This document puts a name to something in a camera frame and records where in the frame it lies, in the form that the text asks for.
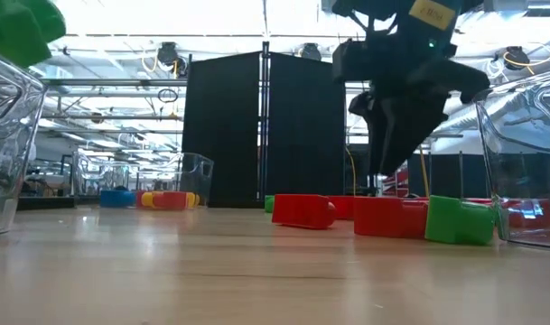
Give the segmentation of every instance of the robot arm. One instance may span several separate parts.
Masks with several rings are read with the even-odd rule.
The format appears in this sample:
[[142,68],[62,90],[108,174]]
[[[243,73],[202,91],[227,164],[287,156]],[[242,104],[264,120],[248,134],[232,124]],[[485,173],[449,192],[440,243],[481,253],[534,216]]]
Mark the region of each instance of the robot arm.
[[[411,156],[447,118],[443,108],[450,91],[460,91],[467,103],[489,87],[485,73],[449,60],[455,55],[451,38],[464,3],[470,9],[482,0],[334,3],[335,14],[368,16],[365,41],[348,40],[333,53],[333,77],[339,82],[371,81],[371,90],[354,98],[349,108],[368,124],[370,175],[391,175]],[[374,30],[375,19],[394,14],[391,28]]]

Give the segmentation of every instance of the yellow label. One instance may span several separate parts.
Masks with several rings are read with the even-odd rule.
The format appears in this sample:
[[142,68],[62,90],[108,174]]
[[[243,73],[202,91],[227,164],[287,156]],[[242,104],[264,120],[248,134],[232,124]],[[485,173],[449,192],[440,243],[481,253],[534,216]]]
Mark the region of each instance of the yellow label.
[[409,15],[444,31],[455,17],[455,11],[432,0],[415,0]]

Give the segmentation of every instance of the green toy block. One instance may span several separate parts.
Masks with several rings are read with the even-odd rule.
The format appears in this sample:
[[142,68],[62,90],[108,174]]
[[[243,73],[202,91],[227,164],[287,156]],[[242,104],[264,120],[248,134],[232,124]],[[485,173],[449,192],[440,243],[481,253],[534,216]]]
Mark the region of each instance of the green toy block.
[[274,206],[275,206],[275,195],[265,195],[265,212],[273,213]]
[[463,245],[487,245],[493,238],[494,209],[477,203],[432,195],[425,239]]
[[65,26],[49,0],[0,0],[0,55],[23,68],[49,59],[47,42],[65,35]]

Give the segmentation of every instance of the table surface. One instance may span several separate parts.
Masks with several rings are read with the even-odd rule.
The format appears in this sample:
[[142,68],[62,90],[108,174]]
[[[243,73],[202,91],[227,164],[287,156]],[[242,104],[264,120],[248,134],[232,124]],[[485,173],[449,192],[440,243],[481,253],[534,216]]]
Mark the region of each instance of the table surface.
[[550,325],[550,251],[279,227],[259,210],[20,212],[0,325]]

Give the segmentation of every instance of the transparent container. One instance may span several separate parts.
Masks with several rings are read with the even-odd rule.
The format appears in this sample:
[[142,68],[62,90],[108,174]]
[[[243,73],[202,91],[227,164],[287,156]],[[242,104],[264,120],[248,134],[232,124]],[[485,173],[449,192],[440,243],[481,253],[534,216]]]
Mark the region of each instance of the transparent container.
[[46,87],[0,59],[0,233],[14,220]]
[[211,159],[197,153],[134,154],[149,158],[117,160],[75,152],[71,194],[80,197],[98,195],[102,190],[183,191],[198,195],[200,205],[207,206],[214,166]]
[[550,246],[550,72],[476,99],[499,236]]

